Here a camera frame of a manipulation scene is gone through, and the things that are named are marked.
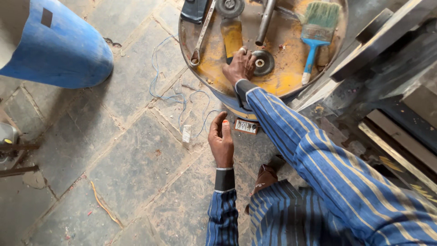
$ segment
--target rectangular hole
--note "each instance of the rectangular hole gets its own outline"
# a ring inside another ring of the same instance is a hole
[[[52,18],[53,18],[53,13],[50,10],[43,8],[41,24],[50,28],[50,26],[52,25]]]

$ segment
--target black wristband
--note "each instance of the black wristband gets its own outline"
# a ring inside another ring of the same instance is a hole
[[[235,84],[235,89],[243,102],[246,102],[246,93],[256,87],[258,86],[252,84],[252,82],[247,79],[240,79]]]
[[[235,189],[234,168],[217,168],[214,189],[219,193]]]

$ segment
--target power socket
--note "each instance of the power socket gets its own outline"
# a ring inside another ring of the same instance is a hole
[[[236,119],[234,129],[240,132],[245,132],[255,135],[258,131],[258,126],[259,124],[256,122]]]

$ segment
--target man's right hand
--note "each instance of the man's right hand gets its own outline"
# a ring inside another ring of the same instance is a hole
[[[235,53],[231,65],[225,64],[223,66],[223,74],[235,86],[238,80],[251,80],[253,72],[255,71],[256,56],[252,56],[252,52],[247,50],[246,46],[241,47]]]

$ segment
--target angle grinder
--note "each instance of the angle grinder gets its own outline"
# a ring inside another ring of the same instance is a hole
[[[225,44],[226,63],[231,64],[234,52],[243,46],[241,21],[238,17],[244,10],[244,0],[217,0],[215,9],[223,17],[220,30]]]

